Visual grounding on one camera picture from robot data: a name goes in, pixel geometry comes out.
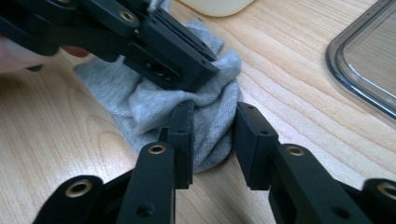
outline gray fabric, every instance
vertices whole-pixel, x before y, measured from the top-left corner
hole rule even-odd
[[[216,54],[223,41],[214,36],[200,21],[185,24]],[[166,127],[173,108],[180,102],[193,100],[195,141],[193,171],[200,172],[221,162],[230,152],[236,104],[241,92],[235,81],[241,71],[238,55],[230,50],[214,65],[219,73],[196,93],[164,91],[119,59],[106,63],[98,58],[78,65],[76,73],[90,89],[97,101],[108,111],[133,149],[158,140]]]
[[[165,10],[168,10],[170,4],[171,4],[170,0],[151,0],[148,6],[148,12],[153,12],[159,6],[161,6]]]

